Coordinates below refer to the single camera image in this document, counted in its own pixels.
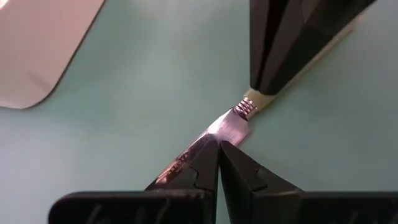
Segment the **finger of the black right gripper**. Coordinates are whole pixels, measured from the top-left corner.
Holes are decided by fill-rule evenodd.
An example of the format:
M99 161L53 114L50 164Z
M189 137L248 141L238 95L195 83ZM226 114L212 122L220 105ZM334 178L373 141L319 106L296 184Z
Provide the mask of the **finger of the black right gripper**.
M279 91L283 85L265 71L289 0L249 0L250 87L257 91Z
M276 95L376 0L288 0L263 70L263 94Z

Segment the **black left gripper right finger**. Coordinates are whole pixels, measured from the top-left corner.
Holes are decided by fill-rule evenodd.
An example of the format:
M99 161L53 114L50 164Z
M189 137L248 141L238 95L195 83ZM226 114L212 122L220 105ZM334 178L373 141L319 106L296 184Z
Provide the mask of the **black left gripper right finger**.
M398 192L305 191L229 142L220 154L231 224L398 224Z

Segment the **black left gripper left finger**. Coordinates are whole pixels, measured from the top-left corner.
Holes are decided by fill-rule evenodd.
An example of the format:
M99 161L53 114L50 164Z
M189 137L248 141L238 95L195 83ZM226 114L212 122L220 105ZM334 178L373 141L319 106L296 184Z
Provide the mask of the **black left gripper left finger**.
M141 191L74 192L48 224L215 224L219 144L211 140L170 182Z

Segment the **grey-handled table knife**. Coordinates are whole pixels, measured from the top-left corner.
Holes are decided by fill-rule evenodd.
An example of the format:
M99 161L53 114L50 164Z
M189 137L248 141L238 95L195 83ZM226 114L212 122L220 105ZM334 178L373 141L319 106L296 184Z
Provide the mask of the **grey-handled table knife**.
M182 172L193 164L208 141L228 141L234 146L240 144L250 133L249 120L262 111L275 99L274 96L260 94L250 88L243 99L227 112L212 122L184 151L182 151L165 169L147 186L147 190L169 186Z

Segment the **green table mat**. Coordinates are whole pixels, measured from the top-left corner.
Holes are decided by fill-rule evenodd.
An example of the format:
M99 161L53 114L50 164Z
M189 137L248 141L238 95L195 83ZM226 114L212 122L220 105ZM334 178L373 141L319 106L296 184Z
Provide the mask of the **green table mat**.
M108 0L56 90L0 109L0 224L144 189L249 87L246 0ZM250 123L241 149L304 190L398 190L398 0Z

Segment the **white plastic bin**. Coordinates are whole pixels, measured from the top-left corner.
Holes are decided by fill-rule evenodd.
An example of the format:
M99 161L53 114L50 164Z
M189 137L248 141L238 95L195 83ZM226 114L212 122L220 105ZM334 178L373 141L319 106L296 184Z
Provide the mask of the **white plastic bin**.
M25 109L60 81L105 0L0 0L0 107Z

